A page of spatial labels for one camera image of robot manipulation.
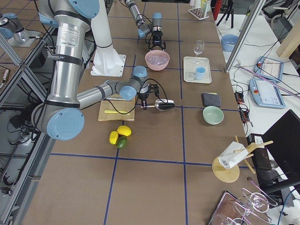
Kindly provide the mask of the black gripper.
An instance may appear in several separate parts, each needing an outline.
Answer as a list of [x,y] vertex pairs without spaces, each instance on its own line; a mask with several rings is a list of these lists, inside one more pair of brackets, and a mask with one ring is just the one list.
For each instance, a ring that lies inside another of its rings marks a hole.
[[153,31],[152,32],[152,40],[148,44],[148,49],[152,51],[153,47],[161,47],[161,50],[164,51],[166,49],[165,41],[162,41],[162,31]]
[[138,98],[141,100],[141,108],[144,110],[147,109],[147,98],[149,94],[154,93],[156,97],[159,97],[159,87],[157,84],[148,84],[146,87],[143,87],[138,93]]

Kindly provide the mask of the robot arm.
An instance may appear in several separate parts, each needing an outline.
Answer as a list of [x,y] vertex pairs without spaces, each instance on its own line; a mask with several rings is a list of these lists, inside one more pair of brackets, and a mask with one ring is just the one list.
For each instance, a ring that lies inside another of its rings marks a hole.
[[104,1],[42,0],[38,6],[41,23],[58,29],[50,92],[31,116],[41,132],[53,139],[70,140],[83,129],[83,108],[114,94],[125,100],[138,97],[146,101],[150,88],[143,66],[135,67],[127,81],[109,80],[82,93],[77,91],[84,70],[83,47],[88,31],[96,43],[92,74],[122,75],[125,55],[119,55],[113,47]]
[[124,3],[137,25],[139,38],[146,38],[150,34],[149,40],[146,41],[148,49],[152,51],[154,48],[160,48],[164,51],[166,49],[166,43],[162,40],[162,14],[155,12],[152,20],[150,20],[140,13],[135,0],[125,0]]

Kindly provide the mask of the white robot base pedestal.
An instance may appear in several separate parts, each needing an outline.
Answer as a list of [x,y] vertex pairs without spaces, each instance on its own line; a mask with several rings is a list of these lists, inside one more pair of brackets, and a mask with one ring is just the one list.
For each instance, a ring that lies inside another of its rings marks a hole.
[[91,28],[96,43],[91,75],[121,77],[126,55],[118,54],[113,47],[105,2],[99,1],[99,13],[91,20]]

